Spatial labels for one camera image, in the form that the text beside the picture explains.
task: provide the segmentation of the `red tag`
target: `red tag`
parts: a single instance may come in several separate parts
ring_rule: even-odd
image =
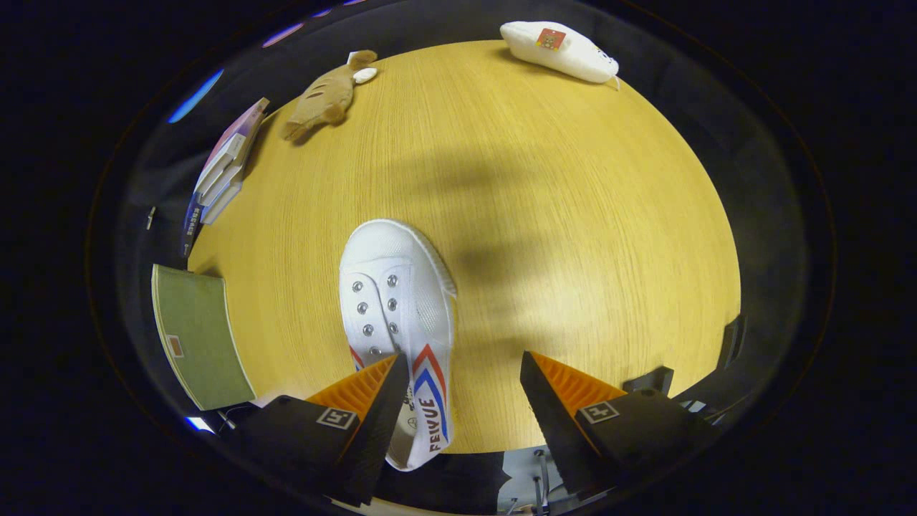
[[[184,351],[182,351],[182,343],[179,342],[178,337],[175,335],[166,335],[166,339],[169,340],[170,351],[172,351],[173,358],[182,358],[184,357]]]
[[[566,37],[567,34],[564,32],[545,28],[541,31],[541,35],[538,36],[538,41],[535,42],[535,46],[558,51],[560,50],[560,43],[562,43]]]

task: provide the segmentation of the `orange soft pad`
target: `orange soft pad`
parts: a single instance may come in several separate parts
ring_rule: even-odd
[[[366,420],[376,394],[382,387],[382,382],[392,370],[392,364],[398,355],[392,355],[385,360],[373,364],[330,387],[314,394],[306,401],[331,407],[333,409],[350,410],[357,412],[360,423]]]
[[[564,408],[567,409],[567,413],[571,418],[575,419],[574,414],[583,407],[588,407],[606,399],[619,398],[627,394],[620,388],[612,387],[569,365],[547,358],[543,354],[529,353],[532,354],[535,363],[538,364],[542,374],[547,378],[551,388],[557,393],[558,398],[564,404]]]

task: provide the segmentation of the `black background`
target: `black background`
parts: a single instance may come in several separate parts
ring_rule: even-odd
[[[901,462],[913,404],[902,367],[913,347],[903,323],[914,230],[915,160],[904,134],[914,118],[913,7],[636,4],[722,54],[785,111],[823,173],[840,261],[829,331],[790,401],[740,448],[679,473],[627,509],[900,512],[914,491]],[[92,195],[121,133],[185,66],[285,5],[6,7],[12,109],[3,134],[16,181],[4,203],[12,230],[6,418],[14,434],[4,463],[15,480],[3,491],[13,513],[296,510],[240,473],[211,471],[147,419],[96,343],[83,285]]]

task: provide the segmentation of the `white tag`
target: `white tag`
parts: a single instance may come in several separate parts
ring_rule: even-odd
[[[378,72],[378,70],[376,70],[375,68],[364,68],[360,70],[359,72],[356,72],[353,74],[353,80],[357,84],[363,84],[369,81],[369,79],[372,79],[373,77],[375,77],[376,72]]]

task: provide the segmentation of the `metal rod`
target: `metal rod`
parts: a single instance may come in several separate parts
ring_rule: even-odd
[[[538,457],[538,462],[541,463],[541,478],[545,493],[542,500],[547,505],[547,493],[550,492],[550,488],[547,486],[547,458],[545,458],[545,451],[535,450],[535,456]]]
[[[541,480],[541,477],[534,477],[535,481],[535,514],[538,516],[545,516],[545,508],[541,506],[541,486],[538,485],[538,481]]]

